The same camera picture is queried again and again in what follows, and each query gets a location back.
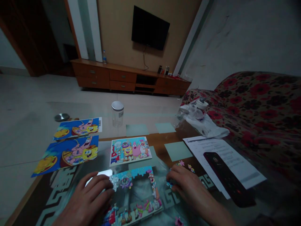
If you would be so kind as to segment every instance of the green paper square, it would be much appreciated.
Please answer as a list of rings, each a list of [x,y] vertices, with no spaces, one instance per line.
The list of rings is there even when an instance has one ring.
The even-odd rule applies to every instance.
[[[168,123],[156,123],[156,128],[159,133],[168,133],[168,132],[175,132],[175,128],[168,122]]]
[[[129,170],[133,170],[136,168],[141,168],[150,165],[151,167],[155,167],[158,164],[158,156],[156,155],[156,151],[154,146],[150,146],[151,159],[146,159],[138,162],[133,162],[129,164]]]
[[[133,136],[142,136],[142,135],[149,135],[148,129],[146,124],[136,124],[136,125],[126,125],[126,136],[133,137]]]
[[[165,144],[165,148],[173,162],[192,157],[191,152],[183,141]]]

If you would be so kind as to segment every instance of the floral sofa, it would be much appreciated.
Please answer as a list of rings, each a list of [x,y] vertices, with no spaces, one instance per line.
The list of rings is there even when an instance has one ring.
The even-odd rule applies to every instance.
[[[191,89],[182,105],[207,98],[207,113],[250,159],[301,185],[301,77],[238,72],[214,91]]]

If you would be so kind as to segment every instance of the flat screen tv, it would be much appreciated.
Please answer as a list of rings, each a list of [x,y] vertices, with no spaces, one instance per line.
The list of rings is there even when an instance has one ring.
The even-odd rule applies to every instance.
[[[163,50],[170,23],[134,6],[132,41]]]

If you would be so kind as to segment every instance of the tiled floor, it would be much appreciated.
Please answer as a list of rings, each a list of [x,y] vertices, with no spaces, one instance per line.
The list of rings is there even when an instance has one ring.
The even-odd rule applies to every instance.
[[[126,124],[144,123],[150,133],[157,132],[155,123],[170,121],[181,103],[171,97],[81,91],[75,78],[57,75],[0,75],[0,88],[0,218],[13,212],[34,181],[30,176],[35,161],[52,142],[59,125],[54,115],[68,113],[80,119],[102,116],[99,136],[119,137],[126,135]],[[125,105],[124,126],[118,129],[110,118],[115,100]]]

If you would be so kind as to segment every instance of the beige wall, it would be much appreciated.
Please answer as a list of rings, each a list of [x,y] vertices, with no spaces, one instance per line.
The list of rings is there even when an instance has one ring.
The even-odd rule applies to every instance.
[[[134,5],[170,23],[164,50],[147,47],[149,71],[173,71],[202,0],[98,0],[101,43],[109,63],[145,69],[144,45],[133,42]]]

